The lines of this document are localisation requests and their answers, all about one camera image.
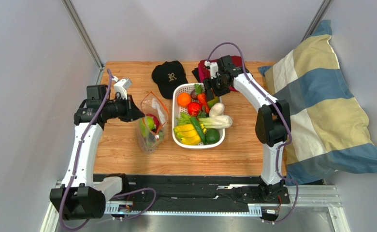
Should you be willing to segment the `orange carrot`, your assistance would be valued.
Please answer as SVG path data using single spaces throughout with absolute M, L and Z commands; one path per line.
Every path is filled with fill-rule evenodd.
M 197 100 L 200 102 L 200 104 L 202 104 L 204 106 L 204 111 L 208 114 L 209 111 L 210 111 L 210 108 L 209 108 L 207 100 L 206 100 L 206 94 L 203 93 L 203 89 L 202 89 L 201 85 L 195 84 L 194 88 L 195 88 L 194 89 L 195 93 L 197 95 Z

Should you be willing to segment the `orange green mango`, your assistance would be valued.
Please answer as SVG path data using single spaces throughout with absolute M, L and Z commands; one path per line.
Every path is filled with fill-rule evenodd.
M 211 109 L 216 103 L 219 103 L 219 97 L 215 96 L 212 100 L 207 101 L 207 106 Z

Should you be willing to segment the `green apple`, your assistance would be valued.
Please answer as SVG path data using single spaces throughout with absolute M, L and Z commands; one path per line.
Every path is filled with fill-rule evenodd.
M 139 129 L 143 137 L 147 137 L 155 127 L 153 119 L 149 116 L 145 116 L 138 120 Z

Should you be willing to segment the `white radish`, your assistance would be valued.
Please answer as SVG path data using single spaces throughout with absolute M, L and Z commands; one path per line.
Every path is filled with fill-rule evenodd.
M 210 117 L 221 116 L 223 115 L 224 110 L 225 110 L 225 105 L 218 102 L 211 107 L 209 111 L 209 116 Z

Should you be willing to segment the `clear orange-zip plastic bag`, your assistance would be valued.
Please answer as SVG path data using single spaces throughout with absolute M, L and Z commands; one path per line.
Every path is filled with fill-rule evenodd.
M 169 111 L 153 92 L 143 98 L 140 108 L 144 116 L 137 121 L 138 145 L 143 153 L 151 154 L 164 140 Z

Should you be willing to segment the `pink dragon fruit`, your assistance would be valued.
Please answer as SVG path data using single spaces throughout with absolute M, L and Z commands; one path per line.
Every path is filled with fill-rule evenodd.
M 149 116 L 153 119 L 153 122 L 154 122 L 154 125 L 155 125 L 155 127 L 153 129 L 157 130 L 160 126 L 160 121 L 158 120 L 158 118 L 153 114 L 146 114 L 146 116 Z

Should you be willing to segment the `orange tangerine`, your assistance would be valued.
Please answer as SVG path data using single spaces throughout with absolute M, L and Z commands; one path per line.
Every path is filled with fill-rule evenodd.
M 191 102 L 191 95 L 186 92 L 182 92 L 177 96 L 177 104 L 181 107 L 187 107 Z

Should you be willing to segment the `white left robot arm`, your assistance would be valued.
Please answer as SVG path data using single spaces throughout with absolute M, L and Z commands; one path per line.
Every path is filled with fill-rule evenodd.
M 106 202 L 128 188 L 125 174 L 110 174 L 94 185 L 92 170 L 105 123 L 115 118 L 133 122 L 144 117 L 128 88 L 128 84 L 116 83 L 116 97 L 111 100 L 109 86 L 87 86 L 87 97 L 73 116 L 75 139 L 69 167 L 61 186 L 50 191 L 50 202 L 61 223 L 101 218 Z

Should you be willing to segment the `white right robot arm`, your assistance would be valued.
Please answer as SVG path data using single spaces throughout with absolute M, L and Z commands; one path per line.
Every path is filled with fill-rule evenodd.
M 235 66 L 227 55 L 215 62 L 205 61 L 210 77 L 203 80 L 207 98 L 223 96 L 230 88 L 240 92 L 257 111 L 255 134 L 263 145 L 263 169 L 258 195 L 269 202 L 280 195 L 285 184 L 281 171 L 284 143 L 290 134 L 290 106 L 261 87 L 245 66 Z

